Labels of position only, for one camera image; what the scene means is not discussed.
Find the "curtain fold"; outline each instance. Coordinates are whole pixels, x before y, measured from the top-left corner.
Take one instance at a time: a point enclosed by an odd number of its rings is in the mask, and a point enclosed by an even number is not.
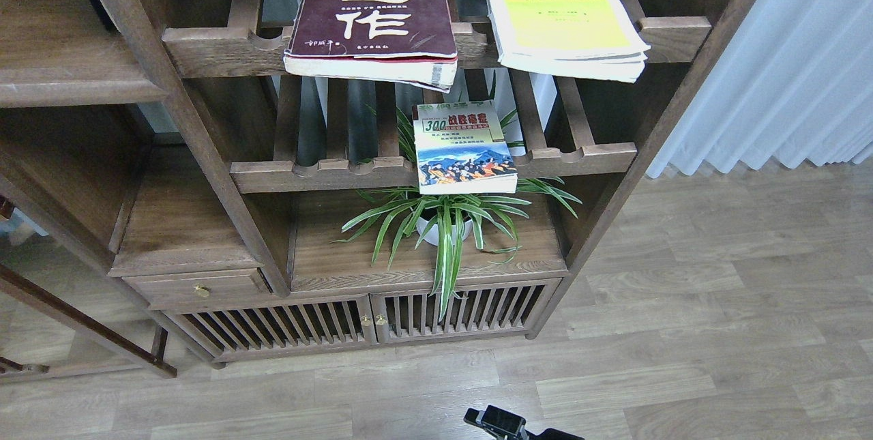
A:
[[[648,175],[869,157],[871,26],[873,0],[758,0]]]

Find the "brass drawer pull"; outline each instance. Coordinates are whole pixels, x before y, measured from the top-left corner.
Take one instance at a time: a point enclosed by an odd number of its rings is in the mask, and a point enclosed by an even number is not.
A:
[[[201,284],[194,285],[194,294],[197,297],[209,298],[209,287],[204,287]]]

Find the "paperback book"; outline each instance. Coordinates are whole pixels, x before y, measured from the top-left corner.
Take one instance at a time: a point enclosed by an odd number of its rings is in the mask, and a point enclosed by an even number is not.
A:
[[[643,42],[620,0],[487,0],[505,67],[636,82]]]
[[[518,175],[493,101],[419,104],[413,128],[421,194],[515,192]]]
[[[411,83],[448,92],[458,51],[446,0],[302,0],[288,73]]]

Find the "wooden cabinet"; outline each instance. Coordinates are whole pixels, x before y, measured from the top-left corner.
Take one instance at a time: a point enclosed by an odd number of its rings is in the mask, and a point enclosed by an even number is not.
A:
[[[220,363],[503,332],[536,337],[755,0],[622,0],[652,45],[645,72],[633,85],[557,77],[546,125],[529,74],[509,71],[526,142],[518,172],[562,176],[584,206],[576,219],[535,199],[531,218],[518,223],[524,247],[508,263],[467,242],[443,320],[428,297],[433,248],[402,245],[387,268],[386,256],[370,264],[374,235],[331,243],[366,206],[356,188],[415,182],[397,144],[395,86],[362,85],[377,114],[361,127],[346,113],[349,83],[330,79],[327,122],[312,129],[300,77],[282,70],[292,27],[262,23],[262,0],[100,0],[117,33],[98,29],[81,0],[68,1],[13,5],[0,21],[0,46],[15,48],[0,65],[0,107],[19,107],[0,111],[0,121],[7,133],[32,113],[57,136],[52,143],[83,150],[47,145],[47,160],[7,135],[0,155],[16,158],[3,167],[0,192],[23,200],[203,359]],[[459,80],[470,99],[486,98],[484,69],[499,66],[489,21],[452,7]],[[48,24],[77,18],[86,29]],[[22,23],[45,23],[45,36],[67,36],[82,51],[52,52],[52,40]],[[281,74],[278,89],[271,74]],[[89,123],[78,127],[31,108],[147,101],[162,103],[181,138],[150,133],[135,107],[82,106]],[[299,157],[302,138],[321,142],[317,160]],[[354,145],[369,145],[371,160],[359,162]],[[45,163],[28,170],[35,162]],[[100,213],[66,200],[82,191],[100,195]]]

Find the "potted plant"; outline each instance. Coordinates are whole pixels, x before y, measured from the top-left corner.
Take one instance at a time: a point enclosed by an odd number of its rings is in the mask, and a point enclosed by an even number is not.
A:
[[[501,126],[505,126],[514,120],[515,111],[501,120]],[[415,137],[411,122],[408,117],[397,111],[397,129],[402,154],[410,161],[415,161]],[[517,147],[519,142],[511,142],[512,147]],[[573,216],[576,211],[570,203],[581,201],[573,194],[566,192],[549,181],[563,184],[559,178],[542,179],[519,179],[516,192],[539,192],[554,198],[565,209],[570,210]],[[527,213],[521,207],[531,204],[524,198],[518,198],[505,194],[419,194],[417,186],[398,186],[398,188],[381,188],[371,191],[359,191],[361,197],[377,205],[346,222],[342,232],[357,229],[349,238],[338,242],[353,241],[360,235],[379,224],[378,234],[373,247],[371,263],[378,259],[381,248],[386,239],[391,242],[389,253],[389,268],[396,255],[400,242],[419,232],[415,242],[415,248],[421,245],[428,237],[428,233],[436,229],[436,268],[434,269],[434,284],[432,294],[439,294],[440,319],[445,316],[446,309],[452,294],[455,291],[455,281],[458,280],[458,272],[461,268],[462,241],[465,236],[472,233],[476,241],[477,250],[493,254],[510,253],[504,263],[514,257],[515,251],[520,246],[518,232],[512,216],[528,218]],[[484,223],[490,223],[500,232],[509,236],[514,247],[502,248],[501,250],[489,250],[486,248],[482,227]]]

